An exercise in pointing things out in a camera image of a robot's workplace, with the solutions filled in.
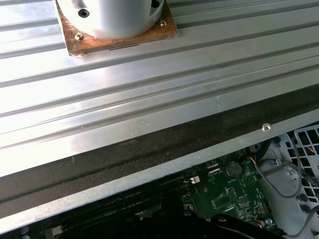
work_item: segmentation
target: metal panel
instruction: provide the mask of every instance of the metal panel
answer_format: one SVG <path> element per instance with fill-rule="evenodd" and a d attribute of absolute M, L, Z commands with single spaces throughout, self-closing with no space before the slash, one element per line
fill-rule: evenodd
<path fill-rule="evenodd" d="M 151 167 L 149 169 L 113 180 L 97 187 L 93 187 L 82 192 L 60 198 L 50 203 L 2 218 L 0 219 L 0 234 L 41 221 L 71 209 L 84 206 L 88 203 L 92 203 L 116 193 L 137 187 L 146 182 L 162 178 L 166 175 L 185 170 L 191 166 L 207 162 L 213 158 L 218 158 L 230 152 L 253 145 L 257 142 L 273 138 L 287 131 L 299 128 L 305 123 L 313 123 L 318 118 L 319 110 L 314 110 L 306 114 L 275 123 L 272 125 L 272 130 L 268 133 L 263 132 L 263 130 L 260 128 L 259 130 L 188 154 L 156 167 Z"/>
<path fill-rule="evenodd" d="M 0 1 L 0 176 L 318 83 L 319 0 L 169 3 L 180 37 L 73 58 L 53 2 Z"/>

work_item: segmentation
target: hole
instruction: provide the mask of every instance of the hole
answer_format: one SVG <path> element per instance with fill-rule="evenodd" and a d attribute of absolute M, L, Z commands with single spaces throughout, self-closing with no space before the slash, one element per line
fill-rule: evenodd
<path fill-rule="evenodd" d="M 306 132 L 300 132 L 300 133 L 298 133 L 298 136 L 299 136 L 300 141 L 303 145 L 310 144 L 309 139 L 306 135 Z"/>
<path fill-rule="evenodd" d="M 305 156 L 305 151 L 304 151 L 304 148 L 298 148 L 298 153 L 299 153 L 299 156 Z"/>
<path fill-rule="evenodd" d="M 152 0 L 152 7 L 157 8 L 157 7 L 160 6 L 159 4 L 160 4 L 159 1 L 157 1 L 157 0 Z"/>
<path fill-rule="evenodd" d="M 319 137 L 314 129 L 307 131 L 307 133 L 312 143 L 319 143 Z"/>
<path fill-rule="evenodd" d="M 296 156 L 296 153 L 293 149 L 288 149 L 288 153 L 289 153 L 289 156 L 290 157 L 295 157 Z"/>
<path fill-rule="evenodd" d="M 311 156 L 311 155 L 315 155 L 315 153 L 313 151 L 310 151 L 310 149 L 308 147 L 305 148 L 305 151 L 307 153 L 307 155 Z"/>
<path fill-rule="evenodd" d="M 307 158 L 300 158 L 300 161 L 303 167 L 310 167 L 310 164 Z"/>
<path fill-rule="evenodd" d="M 314 192 L 310 188 L 305 188 L 307 196 L 314 197 Z"/>
<path fill-rule="evenodd" d="M 304 168 L 304 171 L 308 173 L 310 176 L 314 177 L 315 174 L 311 168 Z"/>
<path fill-rule="evenodd" d="M 309 198 L 309 201 L 313 202 L 313 203 L 316 203 L 317 200 L 315 198 Z"/>
<path fill-rule="evenodd" d="M 87 18 L 90 15 L 90 12 L 87 9 L 81 9 L 78 14 L 81 18 Z"/>
<path fill-rule="evenodd" d="M 310 186 L 309 183 L 308 183 L 308 181 L 307 181 L 306 179 L 304 179 L 304 178 L 301 179 L 301 184 L 302 184 L 303 186 L 305 186 L 305 187 L 309 187 L 309 186 Z"/>

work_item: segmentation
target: motherboard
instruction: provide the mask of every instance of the motherboard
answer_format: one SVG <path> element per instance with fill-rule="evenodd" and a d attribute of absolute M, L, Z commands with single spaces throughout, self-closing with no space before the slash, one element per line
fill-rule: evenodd
<path fill-rule="evenodd" d="M 100 230 L 107 235 L 104 225 L 122 218 L 151 218 L 162 209 L 167 195 L 174 195 L 184 213 L 192 211 L 208 221 L 227 214 L 279 233 L 253 164 L 244 151 L 237 151 L 32 225 L 29 235 L 38 238 L 49 231 L 53 238 L 78 239 Z"/>
<path fill-rule="evenodd" d="M 194 193 L 182 199 L 186 209 L 210 219 L 228 214 L 257 227 L 275 227 L 272 209 L 248 158 L 225 156 L 188 171 Z"/>

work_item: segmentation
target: black plastic part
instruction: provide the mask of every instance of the black plastic part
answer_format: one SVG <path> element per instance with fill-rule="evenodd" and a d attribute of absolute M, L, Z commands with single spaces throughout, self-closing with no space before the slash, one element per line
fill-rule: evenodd
<path fill-rule="evenodd" d="M 225 214 L 219 214 L 211 218 L 210 223 L 213 226 L 220 227 L 224 229 L 224 233 L 234 232 L 244 236 L 243 238 L 253 238 L 253 239 L 282 239 L 281 236 L 273 234 L 269 231 L 255 227 L 252 224 L 246 223 L 237 218 L 231 217 Z M 240 238 L 238 236 L 225 237 L 225 238 Z"/>

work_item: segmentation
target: electronic component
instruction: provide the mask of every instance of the electronic component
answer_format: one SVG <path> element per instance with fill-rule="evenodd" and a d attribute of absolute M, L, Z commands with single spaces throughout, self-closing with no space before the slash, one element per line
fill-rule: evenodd
<path fill-rule="evenodd" d="M 272 213 L 273 209 L 270 206 L 270 203 L 268 201 L 263 202 L 263 207 L 266 211 L 266 213 Z"/>
<path fill-rule="evenodd" d="M 208 174 L 214 174 L 216 172 L 219 172 L 220 171 L 219 164 L 214 163 L 213 165 L 208 166 L 207 170 L 209 170 Z"/>
<path fill-rule="evenodd" d="M 226 173 L 231 178 L 240 178 L 243 169 L 238 162 L 230 161 L 226 164 Z"/>
<path fill-rule="evenodd" d="M 192 184 L 196 184 L 200 182 L 200 178 L 198 176 L 190 178 Z"/>

